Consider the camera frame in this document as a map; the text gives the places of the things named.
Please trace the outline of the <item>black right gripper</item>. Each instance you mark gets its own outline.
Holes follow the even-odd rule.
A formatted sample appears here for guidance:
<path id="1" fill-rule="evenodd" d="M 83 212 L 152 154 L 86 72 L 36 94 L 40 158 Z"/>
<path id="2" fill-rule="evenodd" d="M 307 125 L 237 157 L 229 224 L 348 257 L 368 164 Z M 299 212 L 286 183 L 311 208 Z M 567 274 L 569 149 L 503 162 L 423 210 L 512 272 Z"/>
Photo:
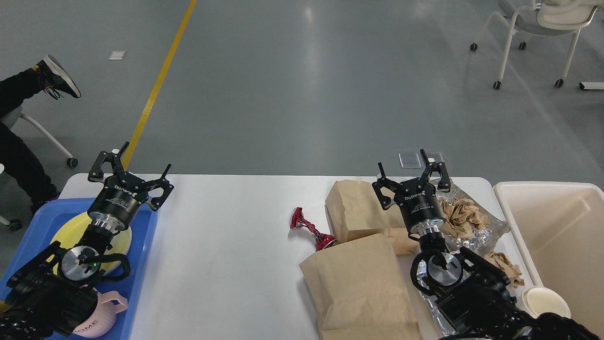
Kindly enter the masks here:
<path id="1" fill-rule="evenodd" d="M 430 161 L 425 149 L 420 150 L 420 155 L 425 169 L 419 178 L 402 182 L 390 180 L 382 163 L 378 162 L 380 174 L 372 183 L 382 210 L 388 210 L 394 205 L 398 206 L 410 234 L 430 234 L 441 230 L 446 217 L 436 197 L 436 189 L 443 192 L 451 191 L 451 180 L 444 161 Z M 433 172 L 440 175 L 437 188 L 429 182 Z M 383 188 L 393 192 L 393 198 L 383 194 Z"/>

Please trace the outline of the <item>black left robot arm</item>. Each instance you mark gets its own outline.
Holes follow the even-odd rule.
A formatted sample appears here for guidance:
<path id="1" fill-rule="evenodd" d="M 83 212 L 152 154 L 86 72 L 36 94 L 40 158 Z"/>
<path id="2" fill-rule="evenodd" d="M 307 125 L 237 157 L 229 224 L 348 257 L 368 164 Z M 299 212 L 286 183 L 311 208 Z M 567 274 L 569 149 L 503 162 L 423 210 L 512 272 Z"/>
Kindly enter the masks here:
<path id="1" fill-rule="evenodd" d="M 117 292 L 100 293 L 100 282 L 120 282 L 130 275 L 130 261 L 114 252 L 114 237 L 125 234 L 140 208 L 157 211 L 174 186 L 163 172 L 144 180 L 123 168 L 121 157 L 129 147 L 102 151 L 88 180 L 103 189 L 87 211 L 90 222 L 73 246 L 50 243 L 7 280 L 7 309 L 1 314 L 3 340 L 42 340 L 53 333 L 97 337 L 109 331 L 115 319 L 101 320 L 104 304 Z"/>

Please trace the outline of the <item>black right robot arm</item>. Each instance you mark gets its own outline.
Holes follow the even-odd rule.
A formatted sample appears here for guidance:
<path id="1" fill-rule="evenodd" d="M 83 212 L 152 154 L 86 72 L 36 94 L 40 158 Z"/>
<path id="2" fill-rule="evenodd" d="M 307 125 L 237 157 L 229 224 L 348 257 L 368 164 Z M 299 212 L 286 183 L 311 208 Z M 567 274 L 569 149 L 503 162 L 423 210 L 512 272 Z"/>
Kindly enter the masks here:
<path id="1" fill-rule="evenodd" d="M 553 312 L 535 318 L 520 310 L 507 289 L 511 280 L 502 270 L 467 247 L 449 250 L 442 232 L 446 216 L 436 193 L 451 191 L 451 179 L 446 164 L 430 161 L 424 149 L 420 154 L 425 164 L 420 177 L 391 180 L 379 163 L 380 176 L 372 188 L 382 209 L 399 207 L 409 239 L 419 243 L 411 281 L 421 293 L 435 297 L 440 314 L 455 329 L 449 339 L 598 339 L 571 318 Z"/>

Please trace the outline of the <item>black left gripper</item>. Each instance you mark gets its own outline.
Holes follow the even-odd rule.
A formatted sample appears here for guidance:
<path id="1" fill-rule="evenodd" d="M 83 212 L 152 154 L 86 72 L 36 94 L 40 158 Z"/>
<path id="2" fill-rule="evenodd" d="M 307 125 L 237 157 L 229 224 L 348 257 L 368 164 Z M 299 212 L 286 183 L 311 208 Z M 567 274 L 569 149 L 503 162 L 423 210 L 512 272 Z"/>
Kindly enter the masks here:
<path id="1" fill-rule="evenodd" d="M 174 189 L 174 185 L 166 178 L 172 167 L 171 163 L 168 163 L 160 178 L 155 180 L 144 180 L 125 172 L 121 156 L 129 144 L 125 142 L 117 152 L 101 151 L 88 174 L 89 182 L 104 183 L 103 189 L 88 209 L 88 216 L 93 225 L 110 231 L 127 230 L 144 204 L 157 211 Z M 113 174 L 106 178 L 102 169 L 105 163 L 110 164 Z M 149 192 L 155 189 L 161 189 L 161 195 L 149 196 Z"/>

